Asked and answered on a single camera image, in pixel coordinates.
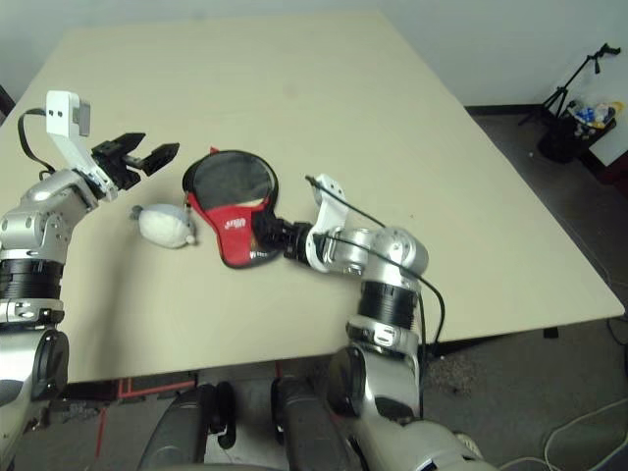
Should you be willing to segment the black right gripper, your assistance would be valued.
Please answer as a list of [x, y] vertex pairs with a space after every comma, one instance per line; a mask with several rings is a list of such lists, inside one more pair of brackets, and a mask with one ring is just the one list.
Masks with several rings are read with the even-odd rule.
[[258, 247], [266, 252], [283, 252], [286, 259], [300, 263], [308, 263], [306, 242], [311, 229], [312, 225], [305, 222], [284, 224], [284, 220], [274, 213], [254, 215]]

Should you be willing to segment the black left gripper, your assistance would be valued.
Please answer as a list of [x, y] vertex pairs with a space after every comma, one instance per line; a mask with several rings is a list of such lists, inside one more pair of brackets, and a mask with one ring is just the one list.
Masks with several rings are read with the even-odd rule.
[[144, 138], [144, 132], [126, 132], [93, 148], [97, 165], [117, 189], [132, 188], [140, 182], [138, 171], [141, 170], [145, 175], [153, 175], [172, 162], [179, 152], [178, 143], [164, 143], [143, 160], [128, 155]]

